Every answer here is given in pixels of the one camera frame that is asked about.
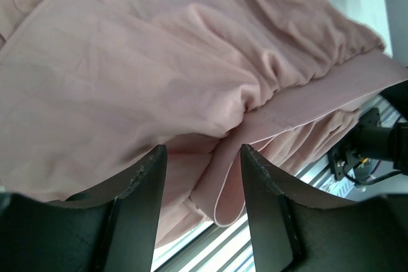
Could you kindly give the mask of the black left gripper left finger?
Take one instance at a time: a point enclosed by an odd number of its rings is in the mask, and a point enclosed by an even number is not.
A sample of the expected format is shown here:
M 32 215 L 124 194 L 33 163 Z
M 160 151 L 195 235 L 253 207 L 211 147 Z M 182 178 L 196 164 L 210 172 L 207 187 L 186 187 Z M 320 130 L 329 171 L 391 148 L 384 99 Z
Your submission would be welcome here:
M 149 271 L 167 150 L 65 201 L 1 194 L 2 271 Z

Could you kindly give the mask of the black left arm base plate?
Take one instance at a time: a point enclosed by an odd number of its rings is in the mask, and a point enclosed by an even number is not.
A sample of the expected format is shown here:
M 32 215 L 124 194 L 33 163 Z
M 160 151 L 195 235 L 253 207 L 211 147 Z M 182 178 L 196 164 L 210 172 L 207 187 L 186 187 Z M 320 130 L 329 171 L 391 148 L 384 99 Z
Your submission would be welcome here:
M 361 116 L 357 125 L 328 151 L 329 168 L 336 181 L 341 181 L 344 178 L 343 169 L 350 171 L 361 161 L 362 155 L 357 149 L 360 131 L 366 127 L 379 127 L 380 123 L 379 109 L 369 109 Z

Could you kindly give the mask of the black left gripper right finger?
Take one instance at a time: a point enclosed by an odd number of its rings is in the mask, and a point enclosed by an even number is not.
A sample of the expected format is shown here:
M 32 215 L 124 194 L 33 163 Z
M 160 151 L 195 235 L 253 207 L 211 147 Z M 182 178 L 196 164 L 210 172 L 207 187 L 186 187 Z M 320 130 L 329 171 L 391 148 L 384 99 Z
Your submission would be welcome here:
M 257 271 L 406 271 L 407 196 L 355 202 L 323 192 L 240 149 Z

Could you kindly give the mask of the pink garment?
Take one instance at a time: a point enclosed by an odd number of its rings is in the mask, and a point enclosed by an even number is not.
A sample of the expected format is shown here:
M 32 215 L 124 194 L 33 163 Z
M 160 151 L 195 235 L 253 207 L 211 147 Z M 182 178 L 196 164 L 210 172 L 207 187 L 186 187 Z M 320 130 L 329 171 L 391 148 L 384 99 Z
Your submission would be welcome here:
M 240 147 L 290 174 L 404 82 L 328 0 L 1 0 L 1 184 L 65 200 L 168 151 L 161 247 L 244 208 Z

